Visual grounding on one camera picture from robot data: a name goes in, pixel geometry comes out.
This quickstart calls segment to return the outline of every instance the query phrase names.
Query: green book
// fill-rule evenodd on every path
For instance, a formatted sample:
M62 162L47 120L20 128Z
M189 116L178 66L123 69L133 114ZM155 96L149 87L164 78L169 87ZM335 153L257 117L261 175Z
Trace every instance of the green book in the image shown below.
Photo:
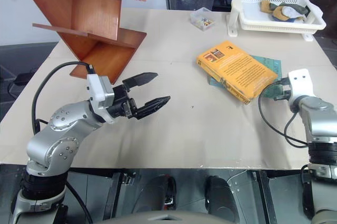
M281 61L280 60L274 60L270 58L260 57L260 56L254 56L251 55L255 60L265 65L268 69L274 71L277 74L277 79L275 81L278 81L282 78L282 70L281 70ZM209 84L212 86L218 86L225 88L221 83L217 82L214 78L212 78L210 75L208 76ZM273 99L275 96L283 95L283 88L279 85L274 85L268 88L264 95L267 98Z

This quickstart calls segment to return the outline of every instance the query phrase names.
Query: table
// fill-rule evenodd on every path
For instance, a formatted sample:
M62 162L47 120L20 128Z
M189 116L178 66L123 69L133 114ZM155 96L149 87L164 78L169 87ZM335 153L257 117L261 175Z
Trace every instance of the table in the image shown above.
M158 112L142 120L120 118L105 124L82 143L72 167L79 168L242 168L299 169L308 150L295 149L262 121L257 100L243 105L228 91L210 86L196 57L230 40L252 55L282 60L282 72L307 68L317 96L337 105L337 71L316 41L300 34L239 30L227 36L226 13L214 13L215 26L202 32L189 23L188 11L124 8L121 27L147 32L147 37L116 84L143 72L159 74L131 89L137 106L170 95ZM25 164L33 135L31 102L44 77L57 65L75 60L60 41L35 73L0 124L0 162ZM69 76L73 67L56 73L37 102L37 117L48 120L62 105L88 99L86 81ZM283 129L291 112L285 101L264 100L267 119ZM301 119L289 134L305 140Z

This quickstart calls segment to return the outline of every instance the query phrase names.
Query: white tray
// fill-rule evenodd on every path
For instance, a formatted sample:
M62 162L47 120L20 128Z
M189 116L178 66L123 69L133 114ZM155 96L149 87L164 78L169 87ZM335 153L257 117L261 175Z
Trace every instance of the white tray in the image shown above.
M298 4L303 7L307 6L310 13L306 21L295 20L293 23L275 21L271 14L261 12L261 1L262 0L232 0L231 13L226 17L227 31L230 37L237 36L238 19L240 19L241 28L244 30L301 33L306 41L313 41L312 34L326 27L326 23L322 19L323 12L309 0L269 0L276 5L285 2Z

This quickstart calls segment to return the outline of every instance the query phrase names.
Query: yellow book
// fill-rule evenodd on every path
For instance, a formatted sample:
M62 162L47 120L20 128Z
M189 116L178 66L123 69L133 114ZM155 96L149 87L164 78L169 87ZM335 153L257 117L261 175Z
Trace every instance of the yellow book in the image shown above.
M276 73L229 41L199 55L197 63L245 104L277 78Z

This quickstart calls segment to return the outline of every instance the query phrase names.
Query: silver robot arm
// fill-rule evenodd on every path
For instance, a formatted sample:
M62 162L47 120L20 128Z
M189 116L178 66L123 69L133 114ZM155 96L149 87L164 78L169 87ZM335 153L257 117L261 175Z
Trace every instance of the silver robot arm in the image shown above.
M337 222L337 113L331 103L314 95L308 70L292 71L288 77L289 106L302 118L309 148L312 223Z
M63 201L67 172L82 141L91 132L104 122L114 123L119 116L141 119L169 101L169 96L157 98L138 109L128 97L130 88L146 84L156 76L143 73L113 88L107 76L87 75L90 99L58 109L48 125L29 141L29 161L16 197L12 224L17 223L22 213L54 209Z

